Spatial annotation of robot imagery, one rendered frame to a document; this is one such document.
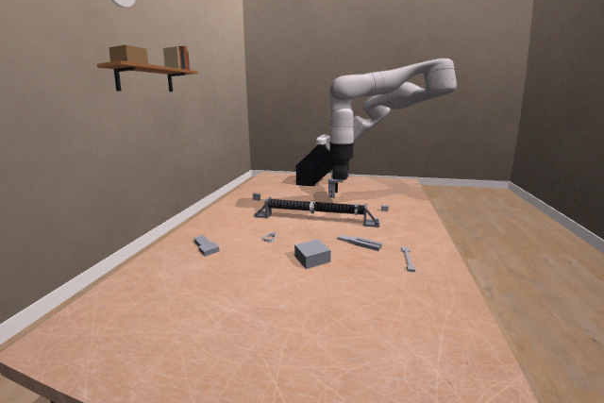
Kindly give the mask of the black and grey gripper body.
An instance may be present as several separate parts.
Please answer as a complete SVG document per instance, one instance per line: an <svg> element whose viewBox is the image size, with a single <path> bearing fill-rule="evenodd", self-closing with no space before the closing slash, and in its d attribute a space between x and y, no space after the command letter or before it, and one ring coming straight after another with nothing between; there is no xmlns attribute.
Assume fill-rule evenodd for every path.
<svg viewBox="0 0 604 403"><path fill-rule="evenodd" d="M333 179L347 180L348 162L353 158L353 141L353 127L331 127L330 136L324 134L316 138L316 144L330 143L329 156L333 159Z"/></svg>

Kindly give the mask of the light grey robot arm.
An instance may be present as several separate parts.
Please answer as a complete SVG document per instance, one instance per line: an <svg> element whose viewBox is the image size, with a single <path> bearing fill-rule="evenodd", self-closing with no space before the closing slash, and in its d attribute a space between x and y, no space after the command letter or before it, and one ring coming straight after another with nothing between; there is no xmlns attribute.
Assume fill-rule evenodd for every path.
<svg viewBox="0 0 604 403"><path fill-rule="evenodd" d="M418 74L424 74L425 89L406 82ZM364 75L340 76L333 81L332 87L330 85L331 127L354 127L354 142L384 119L390 109L404 109L449 94L457 88L451 59L434 59ZM363 105L371 117L369 120L359 116L353 118L351 99L362 96L372 96Z"/></svg>

